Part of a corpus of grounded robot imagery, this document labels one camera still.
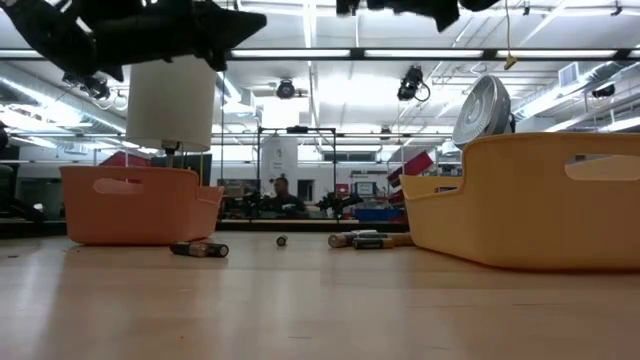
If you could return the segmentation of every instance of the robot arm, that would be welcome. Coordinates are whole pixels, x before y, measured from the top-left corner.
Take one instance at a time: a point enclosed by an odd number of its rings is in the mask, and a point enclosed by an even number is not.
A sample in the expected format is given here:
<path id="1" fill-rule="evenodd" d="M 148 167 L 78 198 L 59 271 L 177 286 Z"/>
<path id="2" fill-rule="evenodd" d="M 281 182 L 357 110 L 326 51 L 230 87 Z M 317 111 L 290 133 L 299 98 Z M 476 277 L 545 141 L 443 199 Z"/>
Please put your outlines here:
<path id="1" fill-rule="evenodd" d="M 0 0 L 0 8 L 34 50 L 65 72 L 85 77 L 102 71 L 118 81 L 123 65 L 183 55 L 225 70 L 226 52 L 267 24 L 262 14 L 213 1 Z"/>

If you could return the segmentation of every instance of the man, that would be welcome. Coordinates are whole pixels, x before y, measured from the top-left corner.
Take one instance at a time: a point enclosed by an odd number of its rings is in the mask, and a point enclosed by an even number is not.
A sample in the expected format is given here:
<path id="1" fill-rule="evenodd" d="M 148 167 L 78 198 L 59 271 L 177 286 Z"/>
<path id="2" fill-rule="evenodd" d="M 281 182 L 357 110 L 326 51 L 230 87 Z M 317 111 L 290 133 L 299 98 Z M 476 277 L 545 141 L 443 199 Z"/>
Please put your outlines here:
<path id="1" fill-rule="evenodd" d="M 276 192 L 276 197 L 271 199 L 272 204 L 276 207 L 281 207 L 285 212 L 302 212 L 306 213 L 307 208 L 304 206 L 304 202 L 297 197 L 289 194 L 289 180 L 284 177 L 279 177 L 273 183 L 273 190 Z"/>
<path id="2" fill-rule="evenodd" d="M 2 121 L 0 121 L 0 154 L 9 144 L 9 135 L 7 135 L 7 131 L 4 129 L 7 125 L 5 125 Z"/>

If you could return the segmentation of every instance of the fan grille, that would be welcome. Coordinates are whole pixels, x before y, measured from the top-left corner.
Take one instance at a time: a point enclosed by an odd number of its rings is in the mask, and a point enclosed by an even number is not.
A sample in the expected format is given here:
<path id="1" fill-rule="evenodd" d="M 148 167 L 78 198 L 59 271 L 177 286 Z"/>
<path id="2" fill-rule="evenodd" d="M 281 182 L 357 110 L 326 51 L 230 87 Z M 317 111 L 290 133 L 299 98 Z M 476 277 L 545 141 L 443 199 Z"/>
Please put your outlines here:
<path id="1" fill-rule="evenodd" d="M 453 143 L 463 148 L 483 135 L 506 131 L 511 100 L 504 85 L 495 76 L 481 77 L 465 100 L 453 131 Z"/>

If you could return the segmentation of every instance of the desk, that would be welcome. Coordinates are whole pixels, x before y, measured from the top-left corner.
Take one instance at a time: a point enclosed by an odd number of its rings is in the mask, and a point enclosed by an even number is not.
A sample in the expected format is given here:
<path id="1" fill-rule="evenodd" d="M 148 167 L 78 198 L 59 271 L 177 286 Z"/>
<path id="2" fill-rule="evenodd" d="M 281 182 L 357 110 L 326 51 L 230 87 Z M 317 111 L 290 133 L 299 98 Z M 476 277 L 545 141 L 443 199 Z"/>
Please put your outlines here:
<path id="1" fill-rule="evenodd" d="M 494 270 L 325 234 L 167 248 L 0 242 L 0 354 L 26 360 L 637 359 L 640 275 Z"/>

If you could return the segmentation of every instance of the yellow plastic bin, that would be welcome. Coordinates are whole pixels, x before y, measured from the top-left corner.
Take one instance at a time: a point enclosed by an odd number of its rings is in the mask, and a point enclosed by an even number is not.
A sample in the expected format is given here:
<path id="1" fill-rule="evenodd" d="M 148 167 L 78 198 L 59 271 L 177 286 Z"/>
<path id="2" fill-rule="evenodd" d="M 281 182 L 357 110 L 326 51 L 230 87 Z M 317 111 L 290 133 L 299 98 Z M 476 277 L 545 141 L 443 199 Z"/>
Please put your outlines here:
<path id="1" fill-rule="evenodd" d="M 627 156 L 566 165 L 583 154 Z M 457 190 L 434 194 L 433 179 L 402 177 L 411 236 L 491 266 L 639 270 L 638 156 L 635 134 L 477 139 L 463 153 Z"/>

